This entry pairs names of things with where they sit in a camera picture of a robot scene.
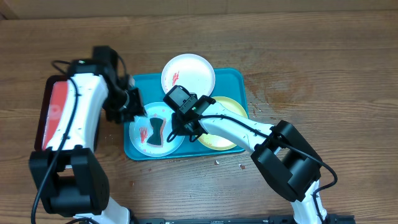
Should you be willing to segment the dark green sponge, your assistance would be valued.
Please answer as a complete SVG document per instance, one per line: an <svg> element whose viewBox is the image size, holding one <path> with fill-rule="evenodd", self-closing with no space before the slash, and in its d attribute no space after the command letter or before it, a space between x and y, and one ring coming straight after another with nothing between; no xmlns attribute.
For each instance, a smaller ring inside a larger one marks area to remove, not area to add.
<svg viewBox="0 0 398 224"><path fill-rule="evenodd" d="M147 143L153 146L162 146L165 119L151 118L150 125L152 127L152 135L147 139Z"/></svg>

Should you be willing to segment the white plate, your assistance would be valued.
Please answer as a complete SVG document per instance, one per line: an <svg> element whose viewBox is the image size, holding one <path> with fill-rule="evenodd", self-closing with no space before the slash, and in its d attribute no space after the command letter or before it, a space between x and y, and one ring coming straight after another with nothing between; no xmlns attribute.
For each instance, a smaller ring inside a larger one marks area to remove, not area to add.
<svg viewBox="0 0 398 224"><path fill-rule="evenodd" d="M165 93L175 85L180 85L198 97L210 96L215 81L215 71L209 61L196 54L181 54L172 58L161 74L161 85Z"/></svg>

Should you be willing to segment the light blue plate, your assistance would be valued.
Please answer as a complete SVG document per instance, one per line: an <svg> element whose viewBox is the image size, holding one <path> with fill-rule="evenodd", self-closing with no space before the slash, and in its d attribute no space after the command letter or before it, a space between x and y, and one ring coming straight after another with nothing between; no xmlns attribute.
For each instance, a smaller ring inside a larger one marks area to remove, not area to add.
<svg viewBox="0 0 398 224"><path fill-rule="evenodd" d="M139 116L128 126L127 136L132 149L149 157L163 157L176 151L183 143L184 136L167 141L172 132L173 110L164 102L145 105L147 116Z"/></svg>

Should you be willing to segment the yellow-green plate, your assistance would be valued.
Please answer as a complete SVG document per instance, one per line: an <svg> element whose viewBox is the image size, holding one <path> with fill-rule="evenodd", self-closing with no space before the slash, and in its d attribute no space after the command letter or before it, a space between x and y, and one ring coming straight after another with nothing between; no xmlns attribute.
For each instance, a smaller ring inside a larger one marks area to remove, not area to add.
<svg viewBox="0 0 398 224"><path fill-rule="evenodd" d="M235 114L248 118L246 110L232 98L225 96L214 96L217 102L221 103L226 109L232 111ZM211 134L203 134L198 138L198 140L206 147L216 150L216 151L226 151L232 149L236 146L233 142Z"/></svg>

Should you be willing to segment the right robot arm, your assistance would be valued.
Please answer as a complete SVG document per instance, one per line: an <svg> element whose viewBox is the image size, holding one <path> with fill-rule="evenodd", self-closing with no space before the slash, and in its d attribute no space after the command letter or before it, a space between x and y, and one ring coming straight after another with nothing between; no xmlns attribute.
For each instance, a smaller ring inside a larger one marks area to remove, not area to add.
<svg viewBox="0 0 398 224"><path fill-rule="evenodd" d="M202 134L225 138L250 153L267 184L289 201L296 223L325 223L320 200L320 169L324 163L289 122L260 123L228 110L210 96L197 97L177 85L164 102L173 110L172 132L196 141Z"/></svg>

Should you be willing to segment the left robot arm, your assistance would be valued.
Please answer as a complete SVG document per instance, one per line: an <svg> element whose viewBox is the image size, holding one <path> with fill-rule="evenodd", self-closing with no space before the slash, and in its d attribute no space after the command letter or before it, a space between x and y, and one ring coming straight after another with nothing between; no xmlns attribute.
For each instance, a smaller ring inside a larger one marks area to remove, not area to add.
<svg viewBox="0 0 398 224"><path fill-rule="evenodd" d="M100 117L118 124L145 116L140 90L118 75L123 59L107 45L90 58L68 62L46 83L29 169L37 187L33 205L71 223L135 223L111 198L108 177L95 157Z"/></svg>

